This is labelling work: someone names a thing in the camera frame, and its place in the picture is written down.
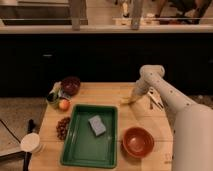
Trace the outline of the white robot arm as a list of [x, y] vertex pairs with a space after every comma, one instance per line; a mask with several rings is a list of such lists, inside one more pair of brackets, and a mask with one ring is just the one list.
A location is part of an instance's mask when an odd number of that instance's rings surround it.
[[162, 65], [143, 65], [131, 102], [153, 87], [176, 114], [172, 171], [213, 171], [213, 109], [196, 103], [166, 82], [164, 74]]

